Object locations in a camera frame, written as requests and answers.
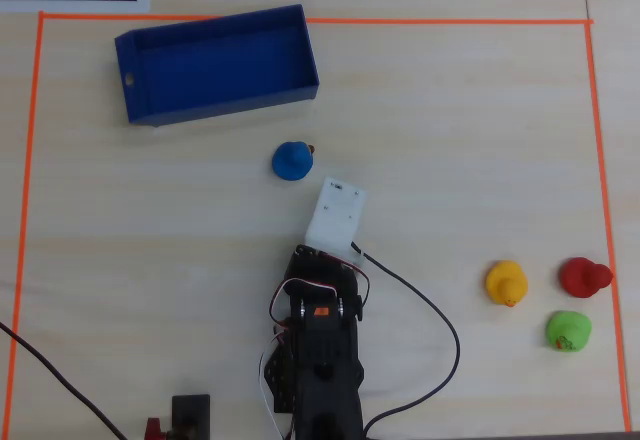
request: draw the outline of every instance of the blue plastic tray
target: blue plastic tray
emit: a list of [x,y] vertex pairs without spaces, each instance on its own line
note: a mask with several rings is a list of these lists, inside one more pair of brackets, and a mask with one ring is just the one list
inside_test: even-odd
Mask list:
[[115,39],[129,122],[166,125],[315,98],[302,5]]

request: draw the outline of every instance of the red wire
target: red wire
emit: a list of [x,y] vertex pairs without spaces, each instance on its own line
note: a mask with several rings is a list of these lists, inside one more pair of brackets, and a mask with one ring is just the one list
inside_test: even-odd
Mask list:
[[273,320],[276,324],[280,325],[282,328],[284,328],[285,330],[288,329],[288,327],[281,321],[276,320],[276,318],[273,316],[273,305],[276,302],[276,299],[278,298],[278,295],[280,295],[280,292],[282,291],[282,288],[291,281],[295,281],[298,280],[300,282],[304,282],[308,285],[312,285],[312,286],[316,286],[316,287],[322,287],[322,288],[328,288],[333,290],[333,294],[337,297],[338,296],[338,291],[336,290],[336,287],[334,287],[333,285],[329,285],[327,283],[322,283],[322,282],[314,282],[311,280],[305,280],[304,278],[287,278],[285,280],[283,280],[282,282],[280,282],[280,285],[278,285],[278,288],[276,288],[275,293],[273,294],[273,297],[271,297],[271,302],[269,303],[269,316],[271,317],[271,320]]

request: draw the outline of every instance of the white wire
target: white wire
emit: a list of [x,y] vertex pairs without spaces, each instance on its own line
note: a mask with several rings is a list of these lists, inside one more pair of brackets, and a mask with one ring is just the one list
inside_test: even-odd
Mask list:
[[322,283],[317,283],[317,282],[312,282],[311,280],[305,280],[304,278],[288,278],[286,279],[284,282],[282,282],[280,284],[280,286],[278,287],[278,290],[276,290],[276,294],[273,297],[273,300],[271,302],[271,314],[273,315],[273,307],[276,306],[276,302],[278,301],[278,297],[280,296],[280,293],[282,293],[282,290],[284,289],[285,285],[288,284],[289,282],[302,282],[302,283],[306,283],[307,285],[311,285],[313,287],[318,287],[318,288],[325,288],[327,290],[331,290],[333,292],[333,295],[337,298],[338,297],[338,290],[336,290],[335,287],[332,287],[331,285],[324,285]]
[[269,401],[267,400],[267,394],[265,393],[264,386],[262,385],[262,362],[271,344],[275,342],[278,339],[278,337],[282,335],[282,333],[283,332],[278,333],[271,340],[269,340],[269,343],[267,343],[267,345],[264,347],[262,355],[260,355],[260,361],[258,362],[258,385],[260,385],[260,391],[262,392],[262,399],[264,400],[264,404],[267,407],[267,413],[269,414],[269,417],[271,417],[271,421],[273,422],[273,426],[275,427],[276,431],[278,432],[278,435],[280,436],[280,440],[284,440],[284,435],[282,435],[282,432],[280,431],[280,428],[276,423],[276,418],[273,416],[273,413],[271,412],[271,407],[269,406]]

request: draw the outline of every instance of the orange tape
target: orange tape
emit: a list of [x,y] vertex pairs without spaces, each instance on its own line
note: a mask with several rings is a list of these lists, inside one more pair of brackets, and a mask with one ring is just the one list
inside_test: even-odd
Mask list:
[[[13,305],[12,330],[18,331],[20,320],[20,304],[22,299],[22,283],[24,274],[24,257],[27,241],[27,223],[29,213],[29,189],[31,184],[31,164],[33,153],[33,136],[35,129],[36,103],[38,97],[38,80],[40,76],[40,59],[42,56],[42,36],[45,19],[58,20],[160,20],[160,21],[192,21],[218,18],[210,15],[121,15],[121,14],[76,14],[76,13],[38,13],[38,31],[36,36],[35,56],[33,63],[33,78],[31,81],[31,103],[29,107],[29,125],[27,130],[27,146],[25,154],[24,180],[22,186],[22,212],[20,217],[20,239],[18,247],[18,265],[16,271],[16,287]],[[598,93],[596,88],[595,67],[593,62],[593,46],[591,42],[591,19],[393,19],[393,18],[308,18],[308,23],[316,24],[346,24],[346,25],[584,25],[585,41],[587,46],[587,62],[589,67],[589,81],[591,86],[591,101],[593,108],[593,120],[598,150],[598,167],[600,170],[600,187],[602,190],[602,204],[604,210],[605,229],[607,234],[607,250],[609,254],[609,266],[614,274],[611,282],[611,294],[613,298],[613,312],[616,334],[616,347],[618,356],[618,376],[620,382],[620,399],[622,402],[622,414],[624,428],[631,431],[631,415],[629,410],[629,398],[627,392],[626,366],[624,355],[624,343],[622,336],[622,317],[620,313],[620,298],[618,283],[615,277],[615,251],[613,246],[613,233],[611,226],[611,213],[609,209],[609,194],[607,189],[607,175],[604,161],[604,149],[602,145],[602,131],[600,125],[600,110],[598,105]],[[9,438],[9,426],[11,419],[11,406],[13,398],[13,385],[16,366],[16,342],[11,341],[9,351],[9,369],[7,374],[7,391],[5,397],[4,422],[2,426],[2,440]]]
[[[159,15],[142,14],[109,14],[109,13],[45,13],[47,19],[57,20],[168,20],[188,22],[192,20],[208,20],[220,15]],[[323,23],[336,25],[586,25],[593,23],[591,19],[531,19],[519,20],[508,18],[307,18],[307,23]]]
[[[33,129],[36,120],[36,101],[38,98],[38,78],[40,76],[40,57],[42,56],[42,31],[44,15],[38,13],[38,32],[33,60],[33,77],[31,78],[31,103],[29,105],[29,126],[27,128],[27,148],[24,160],[24,179],[22,182],[22,213],[20,215],[20,240],[18,246],[18,267],[16,270],[16,289],[13,296],[13,324],[11,330],[18,333],[20,322],[20,302],[22,300],[22,278],[24,273],[24,254],[27,244],[27,220],[29,217],[29,188],[31,185],[31,157],[33,152]],[[13,398],[13,380],[16,369],[16,341],[11,339],[9,349],[9,372],[7,374],[7,391],[4,402],[4,420],[2,423],[2,440],[9,438],[9,422],[11,420],[11,401]]]
[[607,251],[609,268],[613,272],[611,297],[613,300],[613,321],[616,332],[616,349],[618,355],[618,379],[620,382],[620,401],[622,402],[622,418],[624,429],[631,431],[631,414],[629,411],[629,394],[627,392],[627,373],[624,355],[624,338],[622,336],[622,315],[620,312],[620,293],[616,275],[616,253],[613,248],[613,228],[611,226],[611,210],[609,208],[609,189],[607,187],[607,169],[604,162],[602,145],[602,128],[600,124],[600,106],[596,85],[596,69],[593,62],[593,42],[591,41],[591,25],[584,25],[584,39],[587,46],[587,64],[589,66],[589,83],[591,85],[591,107],[593,109],[593,125],[596,131],[596,147],[598,149],[598,169],[600,170],[600,189],[602,190],[602,207],[604,210],[604,226],[607,232]]

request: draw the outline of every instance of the toy duck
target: toy duck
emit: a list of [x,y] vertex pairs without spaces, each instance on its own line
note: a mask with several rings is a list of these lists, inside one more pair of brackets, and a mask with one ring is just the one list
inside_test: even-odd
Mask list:
[[516,262],[502,261],[489,270],[485,287],[491,300],[500,305],[514,307],[527,294],[529,283],[520,265]]
[[567,260],[558,273],[562,288],[578,298],[589,298],[601,288],[608,287],[613,280],[609,267],[584,257]]
[[579,352],[590,335],[591,320],[578,312],[554,313],[547,324],[547,341],[561,352]]

